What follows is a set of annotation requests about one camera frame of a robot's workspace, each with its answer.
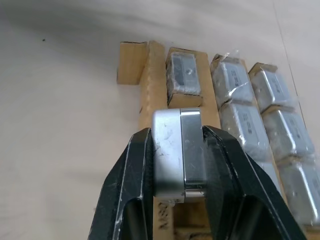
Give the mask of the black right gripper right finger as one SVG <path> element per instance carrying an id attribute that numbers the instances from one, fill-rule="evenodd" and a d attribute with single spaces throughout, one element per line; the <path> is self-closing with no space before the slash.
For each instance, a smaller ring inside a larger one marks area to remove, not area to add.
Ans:
<path id="1" fill-rule="evenodd" d="M 269 175 L 227 131 L 203 126 L 205 205 L 215 240 L 304 240 Z"/>

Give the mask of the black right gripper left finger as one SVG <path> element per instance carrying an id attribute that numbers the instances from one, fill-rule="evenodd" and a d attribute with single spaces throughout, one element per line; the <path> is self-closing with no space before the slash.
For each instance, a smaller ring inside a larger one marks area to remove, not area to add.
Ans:
<path id="1" fill-rule="evenodd" d="M 88 239 L 153 239 L 153 140 L 150 128 L 132 135 L 105 178 Z"/>

